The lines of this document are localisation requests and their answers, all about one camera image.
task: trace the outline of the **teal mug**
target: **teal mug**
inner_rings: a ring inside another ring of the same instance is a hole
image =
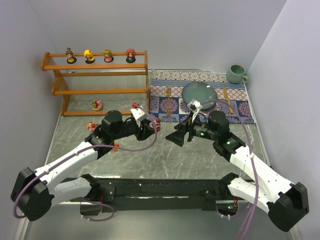
[[[245,71],[241,65],[232,65],[226,72],[226,79],[232,84],[247,83],[248,76]]]

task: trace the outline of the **gray tabletop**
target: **gray tabletop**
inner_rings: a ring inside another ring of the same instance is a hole
[[[69,111],[90,110],[94,99],[100,99],[103,110],[129,110],[135,101],[145,106],[143,94],[129,95],[77,95],[72,96]],[[48,162],[51,163],[73,150],[91,133],[86,125],[91,121],[100,123],[103,116],[62,116],[54,135]],[[146,178],[146,179],[221,179],[228,173],[235,173],[249,179],[236,166],[227,162],[213,149],[212,141],[194,137],[192,142],[186,142],[183,147],[177,146],[165,139],[174,131],[176,123],[161,123],[156,143],[148,150],[140,152],[110,151],[78,171],[70,177],[77,178],[83,174],[91,174],[95,178]],[[257,126],[245,125],[253,145],[254,153],[262,160],[264,154],[259,141]],[[230,130],[247,143],[241,124],[230,124]],[[137,149],[151,143],[154,135],[145,141],[137,141],[135,136],[117,140],[120,146]]]

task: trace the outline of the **pink flower figurine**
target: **pink flower figurine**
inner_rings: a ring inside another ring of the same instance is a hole
[[[98,123],[95,122],[95,121],[91,121],[89,122],[86,127],[91,131],[91,132],[94,132],[95,129],[98,127]]]
[[[102,102],[101,100],[94,100],[92,103],[92,109],[95,111],[100,111],[102,109]]]

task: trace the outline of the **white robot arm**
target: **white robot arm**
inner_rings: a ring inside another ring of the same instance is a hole
[[[135,135],[138,141],[143,141],[160,130],[159,126],[156,129],[152,126],[140,108],[131,109],[131,113],[132,116],[123,121],[119,111],[109,111],[95,131],[75,149],[34,171],[28,167],[23,169],[11,193],[12,201],[30,221],[35,221],[59,203],[75,198],[93,198],[99,191],[99,184],[91,175],[61,182],[111,151],[114,140]]]
[[[197,107],[190,104],[189,107],[197,114],[201,105]],[[184,145],[186,133],[189,133],[187,142],[194,136],[212,140],[213,148],[219,155],[253,180],[248,182],[234,173],[229,173],[220,180],[221,191],[225,195],[254,202],[256,183],[249,147],[230,132],[229,121],[224,112],[212,111],[206,123],[196,119],[191,112],[187,119],[174,128],[176,131],[165,138],[181,147]],[[254,153],[252,156],[259,184],[257,207],[265,211],[279,229],[287,232],[309,212],[307,189],[300,182],[293,184],[280,176]]]

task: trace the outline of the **plate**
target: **plate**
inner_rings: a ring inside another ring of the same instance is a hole
[[[216,90],[209,84],[200,81],[190,82],[186,85],[182,90],[182,98],[186,104],[189,104],[193,99],[200,103],[218,99]],[[215,102],[206,103],[202,110],[210,109],[215,105]]]

